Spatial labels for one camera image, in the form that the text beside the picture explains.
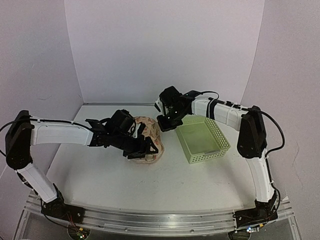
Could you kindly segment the floral mesh laundry bag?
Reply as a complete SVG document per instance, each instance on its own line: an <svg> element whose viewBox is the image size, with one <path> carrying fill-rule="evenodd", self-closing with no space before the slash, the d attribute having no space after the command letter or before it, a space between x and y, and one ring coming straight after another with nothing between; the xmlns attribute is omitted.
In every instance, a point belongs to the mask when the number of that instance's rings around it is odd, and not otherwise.
<svg viewBox="0 0 320 240"><path fill-rule="evenodd" d="M135 158L132 159L132 161L138 164L154 164L161 158L165 151L165 147L161 142L160 127L155 119L147 116L135 116L134 119L137 124L145 124L145 128L142 132L142 135L146 138L150 137L152 143L157 148L158 153L146 154L145 157Z"/></svg>

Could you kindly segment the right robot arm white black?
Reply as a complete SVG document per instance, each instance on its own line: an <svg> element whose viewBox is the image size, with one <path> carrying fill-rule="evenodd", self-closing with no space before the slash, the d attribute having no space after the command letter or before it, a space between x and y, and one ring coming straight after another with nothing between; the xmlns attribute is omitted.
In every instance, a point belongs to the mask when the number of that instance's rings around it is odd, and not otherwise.
<svg viewBox="0 0 320 240"><path fill-rule="evenodd" d="M265 114L257 106L246 108L231 101L206 97L206 94L206 91L196 90L182 94L174 86L163 90L154 104L160 113L157 121L161 131L181 126L187 115L206 117L236 130L237 151L248 163L255 188L255 207L234 213L236 227L256 226L277 219L275 203L280 194L274 186L267 160Z"/></svg>

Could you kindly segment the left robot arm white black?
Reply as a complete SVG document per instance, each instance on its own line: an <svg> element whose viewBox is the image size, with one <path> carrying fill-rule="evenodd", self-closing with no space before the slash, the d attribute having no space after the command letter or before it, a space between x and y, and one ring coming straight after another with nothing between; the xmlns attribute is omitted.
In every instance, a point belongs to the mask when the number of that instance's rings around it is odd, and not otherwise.
<svg viewBox="0 0 320 240"><path fill-rule="evenodd" d="M5 135L6 164L42 201L41 213L47 217L80 224L85 209L67 204L58 187L37 168L31 146L40 144L76 144L87 147L115 147L129 160L158 154L155 142L144 136L146 125L136 122L125 109L102 120L86 119L88 125L69 120L33 118L22 110L7 123Z"/></svg>

